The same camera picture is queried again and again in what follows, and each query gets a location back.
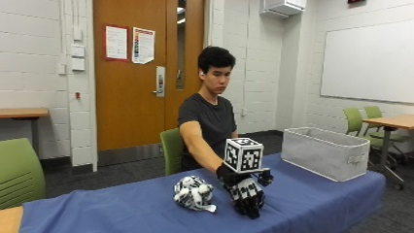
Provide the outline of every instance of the storage basket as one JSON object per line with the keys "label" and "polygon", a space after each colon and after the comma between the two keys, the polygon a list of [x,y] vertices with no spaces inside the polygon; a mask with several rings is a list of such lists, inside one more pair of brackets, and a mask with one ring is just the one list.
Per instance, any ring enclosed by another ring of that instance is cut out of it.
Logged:
{"label": "storage basket", "polygon": [[368,151],[365,139],[312,127],[284,130],[282,159],[335,182],[365,173]]}

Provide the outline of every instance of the paper sign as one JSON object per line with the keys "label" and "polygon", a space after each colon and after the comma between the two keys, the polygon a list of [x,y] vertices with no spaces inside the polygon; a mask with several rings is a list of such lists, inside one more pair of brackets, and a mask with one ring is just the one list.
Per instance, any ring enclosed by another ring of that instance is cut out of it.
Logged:
{"label": "paper sign", "polygon": [[133,27],[131,62],[145,64],[154,60],[155,31]]}
{"label": "paper sign", "polygon": [[105,27],[106,59],[126,60],[127,51],[127,28]]}

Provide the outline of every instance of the black hair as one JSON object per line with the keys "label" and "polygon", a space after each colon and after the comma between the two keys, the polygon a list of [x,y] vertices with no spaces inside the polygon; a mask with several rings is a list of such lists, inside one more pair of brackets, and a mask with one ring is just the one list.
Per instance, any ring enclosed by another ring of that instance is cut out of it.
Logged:
{"label": "black hair", "polygon": [[204,74],[210,66],[216,68],[230,66],[232,69],[234,65],[235,57],[220,47],[206,47],[198,55],[198,68]]}

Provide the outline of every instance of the green chair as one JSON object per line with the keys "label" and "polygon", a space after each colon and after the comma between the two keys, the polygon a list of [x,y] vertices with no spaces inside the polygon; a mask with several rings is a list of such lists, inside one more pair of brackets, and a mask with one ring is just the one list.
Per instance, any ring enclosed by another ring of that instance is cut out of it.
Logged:
{"label": "green chair", "polygon": [[[379,118],[383,116],[377,106],[367,106],[367,107],[363,107],[363,109],[364,109],[364,113],[365,113],[367,118]],[[380,127],[381,126],[376,125],[376,124],[367,124],[364,132],[363,132],[363,136],[367,134],[367,131],[371,128],[376,128],[376,131],[371,132],[369,136],[372,138],[376,138],[376,139],[383,139],[384,133],[379,132]],[[411,141],[411,138],[408,136],[389,134],[389,141],[393,143],[408,143]],[[392,145],[392,147],[399,152],[399,154],[403,158],[403,161],[400,161],[400,163],[405,162],[405,160],[407,160],[405,154],[401,152],[401,150],[395,145]]]}
{"label": "green chair", "polygon": [[[344,111],[344,116],[346,116],[346,121],[347,121],[346,134],[353,133],[352,136],[368,140],[371,149],[373,149],[375,151],[380,151],[381,147],[383,147],[383,140],[381,139],[367,137],[367,136],[361,136],[361,137],[359,136],[359,132],[361,129],[361,115],[359,113],[359,110],[356,108],[346,108],[346,109],[343,109],[343,111]],[[388,155],[387,160],[391,161],[391,163],[388,163],[388,166],[393,169],[395,164],[396,164],[395,159]]]}
{"label": "green chair", "polygon": [[180,154],[183,142],[178,128],[162,131],[160,145],[164,158],[164,175],[180,172]]}
{"label": "green chair", "polygon": [[43,174],[27,139],[0,142],[0,210],[42,198]]}

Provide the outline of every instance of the light switch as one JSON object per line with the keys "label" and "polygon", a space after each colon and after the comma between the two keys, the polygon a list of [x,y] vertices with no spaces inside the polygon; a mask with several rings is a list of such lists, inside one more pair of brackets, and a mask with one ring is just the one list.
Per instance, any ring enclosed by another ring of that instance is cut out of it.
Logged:
{"label": "light switch", "polygon": [[83,71],[85,70],[85,59],[71,58],[71,70]]}
{"label": "light switch", "polygon": [[71,56],[85,57],[85,46],[71,45]]}
{"label": "light switch", "polygon": [[73,28],[73,40],[81,41],[81,29],[78,27]]}
{"label": "light switch", "polygon": [[57,74],[65,75],[66,74],[66,65],[65,64],[57,64]]}

